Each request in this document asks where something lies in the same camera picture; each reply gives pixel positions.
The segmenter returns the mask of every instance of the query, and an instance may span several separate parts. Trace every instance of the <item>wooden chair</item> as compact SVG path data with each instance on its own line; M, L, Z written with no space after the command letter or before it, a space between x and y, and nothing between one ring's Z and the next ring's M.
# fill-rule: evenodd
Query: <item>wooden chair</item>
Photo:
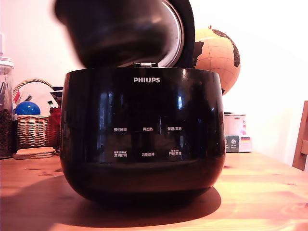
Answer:
M302 120L300 122L297 144L293 159L293 167L305 170L306 157L308 155L308 101L304 103Z

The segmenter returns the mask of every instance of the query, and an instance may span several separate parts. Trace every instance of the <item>blue ball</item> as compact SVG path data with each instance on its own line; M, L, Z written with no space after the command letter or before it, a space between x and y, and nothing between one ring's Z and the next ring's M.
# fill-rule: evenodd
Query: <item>blue ball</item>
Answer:
M40 108L33 102L22 102L15 109L17 115L40 115Z

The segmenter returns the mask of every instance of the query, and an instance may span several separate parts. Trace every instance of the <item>wooden table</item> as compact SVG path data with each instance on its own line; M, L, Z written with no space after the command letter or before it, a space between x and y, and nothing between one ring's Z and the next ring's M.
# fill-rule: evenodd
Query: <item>wooden table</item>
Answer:
M308 174L260 154L227 154L214 188L187 207L104 209L67 184L59 157L1 160L1 231L305 231Z

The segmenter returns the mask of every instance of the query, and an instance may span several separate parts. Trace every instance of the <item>wooden coaster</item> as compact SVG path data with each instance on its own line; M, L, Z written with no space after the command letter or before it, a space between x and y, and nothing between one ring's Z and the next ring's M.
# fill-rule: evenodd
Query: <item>wooden coaster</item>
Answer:
M13 158L16 160L48 158L53 156L55 151L52 147L19 149Z

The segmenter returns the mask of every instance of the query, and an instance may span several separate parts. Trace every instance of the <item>globe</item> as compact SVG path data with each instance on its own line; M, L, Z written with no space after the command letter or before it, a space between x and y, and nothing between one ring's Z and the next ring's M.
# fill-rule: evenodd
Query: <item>globe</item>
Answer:
M226 33L212 27L196 30L195 69L219 74L223 95L235 84L241 69L239 51Z

